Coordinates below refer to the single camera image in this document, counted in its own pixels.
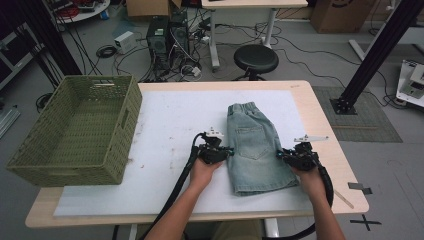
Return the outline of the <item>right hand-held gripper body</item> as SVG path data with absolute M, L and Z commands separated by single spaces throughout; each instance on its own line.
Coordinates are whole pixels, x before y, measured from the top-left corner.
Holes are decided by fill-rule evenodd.
M 312 150 L 311 143 L 314 141 L 328 140 L 328 136 L 309 136 L 305 134 L 303 137 L 295 138 L 296 145 L 292 150 L 296 151 L 293 162 L 286 162 L 291 167 L 298 170 L 309 171 L 321 165 L 319 156 Z

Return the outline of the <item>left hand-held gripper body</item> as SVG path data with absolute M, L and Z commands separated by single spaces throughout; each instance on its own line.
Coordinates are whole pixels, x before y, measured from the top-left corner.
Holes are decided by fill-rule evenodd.
M 218 150 L 221 147 L 223 134 L 216 131 L 213 127 L 209 131 L 201 134 L 201 138 L 205 141 L 204 144 L 199 146 L 198 156 L 206 164 L 215 164 L 226 160 L 222 158 Z

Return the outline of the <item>light blue denim shorts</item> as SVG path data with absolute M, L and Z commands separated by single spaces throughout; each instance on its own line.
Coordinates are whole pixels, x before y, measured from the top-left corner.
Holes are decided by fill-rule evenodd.
M 227 136 L 234 149 L 227 166 L 236 195 L 257 195 L 298 185 L 289 165 L 277 157 L 281 143 L 274 124 L 254 102 L 228 107 Z

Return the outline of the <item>green woven basket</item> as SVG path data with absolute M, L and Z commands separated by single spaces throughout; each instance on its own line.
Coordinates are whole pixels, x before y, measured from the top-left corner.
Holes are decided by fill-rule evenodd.
M 6 169 L 40 187 L 118 185 L 141 103 L 132 76 L 67 76 Z

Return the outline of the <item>person's left hand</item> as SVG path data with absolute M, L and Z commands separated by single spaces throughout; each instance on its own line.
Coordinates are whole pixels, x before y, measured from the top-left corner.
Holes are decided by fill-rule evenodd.
M 211 182 L 214 172 L 222 166 L 222 162 L 206 164 L 201 159 L 196 159 L 190 172 L 190 183 L 188 189 L 200 194 Z

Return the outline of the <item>person's right hand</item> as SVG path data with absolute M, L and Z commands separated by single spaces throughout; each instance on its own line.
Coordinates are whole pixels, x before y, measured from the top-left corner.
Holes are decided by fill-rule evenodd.
M 326 199 L 325 187 L 317 167 L 309 171 L 292 168 L 292 171 L 300 178 L 301 185 L 311 201 Z

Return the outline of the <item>light wooden table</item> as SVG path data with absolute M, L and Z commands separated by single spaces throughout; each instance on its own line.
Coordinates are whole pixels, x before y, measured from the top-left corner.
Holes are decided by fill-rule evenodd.
M 141 93 L 147 91 L 215 91 L 215 90 L 288 90 L 292 93 L 304 130 L 309 136 L 328 136 L 325 141 L 314 141 L 312 146 L 326 166 L 335 190 L 339 191 L 353 205 L 347 206 L 337 196 L 333 210 L 337 214 L 363 213 L 369 205 L 364 195 L 348 187 L 348 182 L 356 177 L 340 147 L 340 144 L 317 100 L 311 85 L 304 80 L 291 81 L 239 81 L 239 82 L 186 82 L 186 83 L 142 83 Z M 26 224 L 30 228 L 51 228 L 65 226 L 112 225 L 147 223 L 155 215 L 112 215 L 56 217 L 64 188 L 43 188 L 40 190 L 28 216 Z

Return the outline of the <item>thin wooden stick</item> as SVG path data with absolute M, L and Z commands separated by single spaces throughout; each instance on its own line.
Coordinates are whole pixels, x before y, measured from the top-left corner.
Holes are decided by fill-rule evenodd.
M 339 191 L 334 190 L 334 194 L 340 199 L 342 200 L 347 206 L 349 206 L 351 209 L 354 209 L 354 205 L 347 199 L 345 198 Z

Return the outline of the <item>white foam mat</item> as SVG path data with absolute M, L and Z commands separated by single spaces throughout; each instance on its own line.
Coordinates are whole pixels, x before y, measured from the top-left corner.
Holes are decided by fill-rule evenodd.
M 164 206 L 199 132 L 226 132 L 227 108 L 253 102 L 275 125 L 281 146 L 306 134 L 288 90 L 147 91 L 123 181 L 119 185 L 67 186 L 56 217 L 155 215 Z

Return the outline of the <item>black tape strip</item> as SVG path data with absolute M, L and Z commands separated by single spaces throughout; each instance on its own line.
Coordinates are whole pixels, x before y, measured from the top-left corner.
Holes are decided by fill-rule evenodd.
M 365 187 L 361 183 L 348 182 L 348 187 L 349 189 L 360 190 L 364 195 L 373 194 L 373 191 L 370 187 Z

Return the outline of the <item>grey floor mat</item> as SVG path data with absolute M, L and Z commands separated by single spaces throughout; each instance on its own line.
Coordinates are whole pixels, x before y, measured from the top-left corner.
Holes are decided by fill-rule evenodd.
M 337 114 L 331 100 L 338 99 L 342 87 L 313 86 L 313 91 L 339 141 L 402 143 L 402 139 L 370 94 L 359 96 L 352 114 Z

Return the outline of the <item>person's khaki trousers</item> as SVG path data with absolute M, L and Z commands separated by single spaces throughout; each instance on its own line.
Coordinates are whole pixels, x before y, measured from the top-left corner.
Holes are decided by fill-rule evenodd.
M 262 230 L 259 220 L 224 221 L 204 239 L 191 239 L 174 227 L 160 227 L 150 230 L 142 240 L 262 240 Z

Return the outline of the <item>black tape cross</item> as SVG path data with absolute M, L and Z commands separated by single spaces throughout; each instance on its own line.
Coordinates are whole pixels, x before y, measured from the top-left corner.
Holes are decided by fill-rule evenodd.
M 364 225 L 367 231 L 371 230 L 372 225 L 381 225 L 379 221 L 369 220 L 365 214 L 362 214 L 360 219 L 350 219 L 349 222 L 352 224 Z

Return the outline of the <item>black round stool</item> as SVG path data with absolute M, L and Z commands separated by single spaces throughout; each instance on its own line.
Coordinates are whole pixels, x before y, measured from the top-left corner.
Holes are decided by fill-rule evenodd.
M 261 74 L 274 71 L 279 65 L 278 55 L 270 48 L 249 44 L 238 48 L 233 55 L 234 63 L 244 71 L 244 74 L 235 78 L 249 80 L 264 80 Z

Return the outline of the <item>open-sided computer tower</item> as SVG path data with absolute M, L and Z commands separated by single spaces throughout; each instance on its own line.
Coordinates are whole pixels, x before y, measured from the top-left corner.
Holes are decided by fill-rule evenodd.
M 173 64 L 177 57 L 189 57 L 189 31 L 187 12 L 175 10 L 170 18 L 170 63 Z

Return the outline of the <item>black computer tower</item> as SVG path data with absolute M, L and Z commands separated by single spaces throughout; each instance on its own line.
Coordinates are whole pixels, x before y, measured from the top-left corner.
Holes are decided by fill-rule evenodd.
M 169 17 L 153 16 L 148 27 L 146 40 L 155 77 L 169 69 Z

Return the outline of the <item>white machine housing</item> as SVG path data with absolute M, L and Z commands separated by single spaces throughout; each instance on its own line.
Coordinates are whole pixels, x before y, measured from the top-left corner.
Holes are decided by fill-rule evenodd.
M 396 98 L 424 107 L 424 64 L 402 61 Z

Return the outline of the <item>white box device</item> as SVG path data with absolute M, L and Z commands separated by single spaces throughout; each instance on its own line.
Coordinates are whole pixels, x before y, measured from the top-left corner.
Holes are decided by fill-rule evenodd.
M 131 31 L 121 34 L 114 39 L 114 42 L 120 54 L 126 54 L 136 47 L 136 38 Z

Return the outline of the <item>large cardboard box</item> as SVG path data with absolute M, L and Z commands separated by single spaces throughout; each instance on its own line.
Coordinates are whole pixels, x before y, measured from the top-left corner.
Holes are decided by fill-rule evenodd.
M 318 33 L 355 33 L 376 0 L 317 0 L 310 22 Z

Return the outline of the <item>white-legged wooden desk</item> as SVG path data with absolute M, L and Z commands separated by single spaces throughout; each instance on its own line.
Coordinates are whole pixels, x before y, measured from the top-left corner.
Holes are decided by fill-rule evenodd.
M 215 40 L 215 12 L 217 9 L 265 8 L 269 10 L 266 35 L 261 38 L 264 46 L 271 47 L 271 36 L 275 17 L 280 8 L 303 8 L 308 6 L 307 0 L 201 0 L 202 8 L 210 12 L 210 39 L 208 41 L 212 71 L 220 68 L 220 61 Z

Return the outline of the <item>small cardboard box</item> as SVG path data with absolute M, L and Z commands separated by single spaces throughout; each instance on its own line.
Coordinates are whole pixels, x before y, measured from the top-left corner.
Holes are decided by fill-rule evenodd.
M 126 0 L 130 17 L 166 16 L 181 4 L 182 0 Z

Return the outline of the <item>round white table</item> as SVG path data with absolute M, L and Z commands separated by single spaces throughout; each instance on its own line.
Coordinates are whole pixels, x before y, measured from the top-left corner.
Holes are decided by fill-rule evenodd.
M 99 16 L 110 5 L 110 0 L 45 0 L 57 23 L 73 23 Z

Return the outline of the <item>silver metal rails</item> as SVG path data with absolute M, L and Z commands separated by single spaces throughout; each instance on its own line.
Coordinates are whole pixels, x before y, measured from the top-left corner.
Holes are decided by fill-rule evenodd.
M 20 115 L 21 113 L 16 106 L 0 111 L 0 139 L 7 133 Z

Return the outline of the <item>grey metal rack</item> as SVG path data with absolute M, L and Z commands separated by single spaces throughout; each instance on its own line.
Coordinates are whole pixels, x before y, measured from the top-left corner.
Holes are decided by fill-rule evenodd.
M 2 90 L 44 46 L 36 39 L 29 25 L 24 22 L 17 30 L 0 26 L 0 90 Z

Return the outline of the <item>black metal frame post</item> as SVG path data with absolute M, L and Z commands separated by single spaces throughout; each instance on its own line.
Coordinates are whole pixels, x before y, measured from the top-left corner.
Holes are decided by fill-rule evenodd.
M 81 75 L 43 0 L 16 0 L 29 27 L 44 44 L 64 75 Z
M 423 9 L 424 0 L 400 1 L 345 90 L 337 99 L 330 100 L 336 114 L 356 114 L 354 105 L 359 96 Z

